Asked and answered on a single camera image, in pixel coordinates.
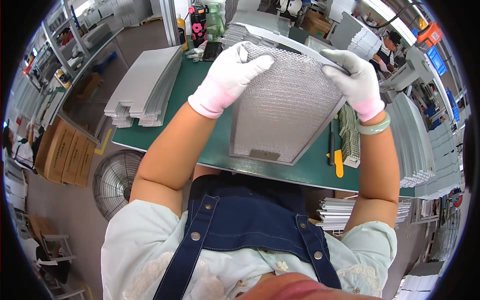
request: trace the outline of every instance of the fan grille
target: fan grille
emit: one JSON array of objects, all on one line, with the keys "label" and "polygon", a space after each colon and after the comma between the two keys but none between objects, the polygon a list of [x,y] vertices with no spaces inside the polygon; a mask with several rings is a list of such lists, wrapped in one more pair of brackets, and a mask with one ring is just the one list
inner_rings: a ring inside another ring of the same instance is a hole
[{"label": "fan grille", "polygon": [[109,220],[128,204],[133,180],[144,154],[120,150],[105,157],[93,178],[93,197],[99,212]]}]

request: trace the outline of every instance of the white glove on table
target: white glove on table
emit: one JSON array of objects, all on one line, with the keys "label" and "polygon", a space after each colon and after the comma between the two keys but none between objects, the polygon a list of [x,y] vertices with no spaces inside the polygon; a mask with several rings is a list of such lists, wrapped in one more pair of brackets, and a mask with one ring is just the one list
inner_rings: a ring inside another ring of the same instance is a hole
[{"label": "white glove on table", "polygon": [[269,55],[260,56],[248,63],[247,52],[237,43],[224,50],[215,59],[202,84],[188,103],[199,114],[217,119],[247,88],[255,76],[265,72],[274,63]]},{"label": "white glove on table", "polygon": [[322,67],[324,74],[338,85],[348,104],[357,111],[360,121],[370,120],[385,108],[385,103],[380,99],[377,75],[372,64],[347,50],[326,49],[321,54],[343,65],[350,72],[351,75],[348,76],[335,67]]}]

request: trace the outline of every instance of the apron strap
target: apron strap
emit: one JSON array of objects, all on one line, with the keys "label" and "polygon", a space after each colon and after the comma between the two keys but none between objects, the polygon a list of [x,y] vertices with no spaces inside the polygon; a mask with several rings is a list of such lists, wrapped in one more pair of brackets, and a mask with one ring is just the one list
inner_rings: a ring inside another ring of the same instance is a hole
[{"label": "apron strap", "polygon": [[205,196],[156,289],[154,300],[181,300],[197,264],[219,197]]},{"label": "apron strap", "polygon": [[325,236],[321,231],[319,232],[321,236],[318,236],[314,232],[317,229],[321,230],[321,228],[310,223],[308,216],[296,215],[295,221],[303,238],[303,242],[305,243],[305,247],[307,247],[308,255],[318,281],[329,288],[341,289],[340,280],[330,263],[330,252],[328,251]]}]

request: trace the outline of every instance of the factory floor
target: factory floor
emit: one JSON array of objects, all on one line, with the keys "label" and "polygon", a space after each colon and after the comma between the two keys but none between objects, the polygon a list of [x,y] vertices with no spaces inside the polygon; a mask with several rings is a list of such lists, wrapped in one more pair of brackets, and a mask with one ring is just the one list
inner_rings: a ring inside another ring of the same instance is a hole
[{"label": "factory floor", "polygon": [[[112,30],[119,26],[113,17],[108,17]],[[125,28],[118,36],[121,51],[131,65],[145,50],[168,47],[163,23],[154,21],[139,27]],[[102,73],[104,80],[95,94],[95,100],[108,100],[126,72],[119,59],[113,60]],[[102,281],[100,274],[100,249],[107,229],[107,220],[99,213],[92,193],[92,180],[97,166],[109,154],[125,149],[113,144],[111,138],[115,127],[111,118],[105,121],[101,133],[101,145],[106,140],[101,154],[94,154],[88,184],[85,188],[49,182],[32,172],[26,172],[28,178],[27,212],[49,218],[58,233],[70,235],[70,246],[77,258],[72,263],[72,273],[89,287],[91,298],[102,299]],[[185,187],[187,196],[190,183]],[[307,209],[314,212],[318,201],[331,197],[333,191],[316,188],[305,188],[307,193]],[[388,281],[384,288],[384,299],[392,299],[400,279],[415,263],[426,244],[426,226],[411,225],[409,221],[400,224],[396,231],[398,239],[397,256],[389,269]]]}]

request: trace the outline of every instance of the green plastic bottle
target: green plastic bottle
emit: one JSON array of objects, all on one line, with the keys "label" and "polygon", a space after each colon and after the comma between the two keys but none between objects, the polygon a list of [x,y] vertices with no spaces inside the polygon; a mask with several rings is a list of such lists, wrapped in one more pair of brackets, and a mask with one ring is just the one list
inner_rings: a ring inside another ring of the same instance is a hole
[{"label": "green plastic bottle", "polygon": [[225,33],[222,17],[218,13],[220,4],[210,3],[207,13],[207,41],[217,42]]}]

